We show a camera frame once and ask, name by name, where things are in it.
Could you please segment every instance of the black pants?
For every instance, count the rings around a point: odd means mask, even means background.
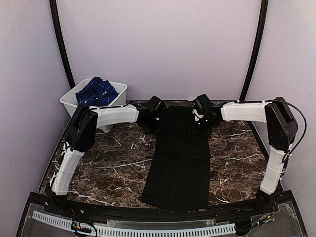
[[[209,196],[208,136],[198,130],[192,108],[162,111],[165,134],[156,135],[156,151],[142,202],[170,210],[206,208]]]

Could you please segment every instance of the blue plaid shirt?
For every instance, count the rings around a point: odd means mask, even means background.
[[[100,77],[94,77],[82,91],[76,93],[78,104],[85,103],[88,106],[107,106],[117,96],[114,87]]]

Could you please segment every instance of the white basket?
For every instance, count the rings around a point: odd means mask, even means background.
[[[68,91],[63,97],[60,98],[59,101],[64,104],[70,116],[73,115],[78,105],[75,94],[77,92],[82,91],[88,85],[90,81],[91,79],[83,80],[74,88],[72,88],[70,91]],[[109,81],[109,83],[111,84],[111,86],[114,87],[115,91],[119,93],[119,95],[108,106],[126,104],[126,90],[128,86],[126,84],[121,84],[121,83],[116,83],[116,82],[111,82],[111,81]]]

